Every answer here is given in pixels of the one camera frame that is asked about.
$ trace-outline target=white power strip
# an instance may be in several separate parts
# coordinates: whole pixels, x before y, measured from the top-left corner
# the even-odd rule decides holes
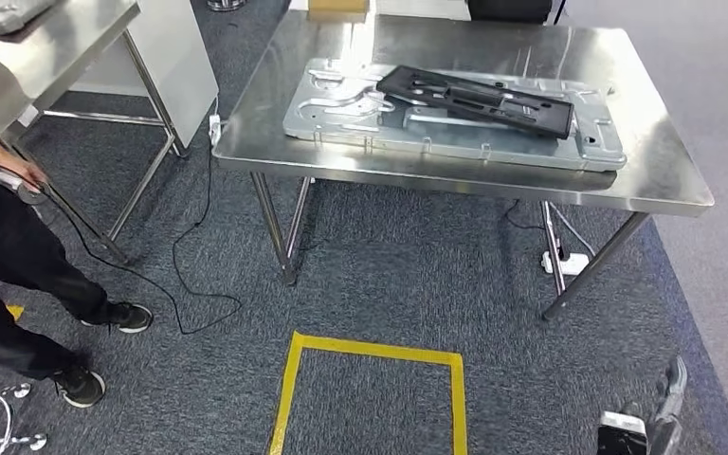
[[[582,273],[582,270],[588,266],[590,258],[587,254],[582,253],[571,253],[571,257],[568,261],[559,261],[559,268],[562,269],[563,275],[576,276]],[[545,269],[545,273],[554,273],[554,269],[551,265],[551,256],[548,251],[542,253],[542,261],[540,262],[542,268]]]
[[[216,147],[222,137],[222,119],[218,114],[208,117],[208,136],[210,136],[210,147]]]

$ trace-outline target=caster wheel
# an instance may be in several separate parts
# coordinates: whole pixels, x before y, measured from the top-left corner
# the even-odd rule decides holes
[[[36,434],[32,436],[32,439],[33,441],[29,443],[29,448],[32,449],[32,451],[40,450],[45,447],[48,442],[48,437],[44,434]]]
[[[28,383],[23,383],[20,386],[18,386],[14,391],[12,391],[12,395],[15,398],[24,398],[32,391],[32,386]]]

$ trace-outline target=black pants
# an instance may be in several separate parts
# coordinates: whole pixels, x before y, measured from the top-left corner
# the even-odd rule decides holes
[[[60,240],[34,210],[0,185],[0,281],[53,295],[76,319],[106,321],[104,290],[71,265]],[[48,337],[24,330],[0,300],[0,364],[35,379],[76,358]]]

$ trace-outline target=sneaker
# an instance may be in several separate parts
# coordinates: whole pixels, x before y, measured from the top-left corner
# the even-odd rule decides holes
[[[115,324],[118,330],[125,334],[137,334],[148,329],[152,325],[152,312],[146,307],[136,305],[134,303],[111,303],[107,309],[108,320],[106,324]],[[82,324],[88,327],[94,325],[90,322],[82,321]]]
[[[90,408],[104,396],[104,379],[80,365],[51,375],[63,391],[63,399],[76,408]]]

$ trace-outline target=chrome stool leg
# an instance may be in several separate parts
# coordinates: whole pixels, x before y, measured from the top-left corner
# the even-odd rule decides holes
[[[23,438],[12,436],[14,415],[12,407],[4,397],[12,394],[15,398],[20,399],[29,395],[30,391],[31,386],[25,383],[15,387],[8,387],[3,389],[0,393],[0,405],[7,416],[7,425],[4,429],[4,434],[0,437],[0,455],[2,455],[9,446],[26,445],[29,446],[31,450],[40,450],[48,442],[48,438],[44,434],[35,434],[34,436],[27,436]]]

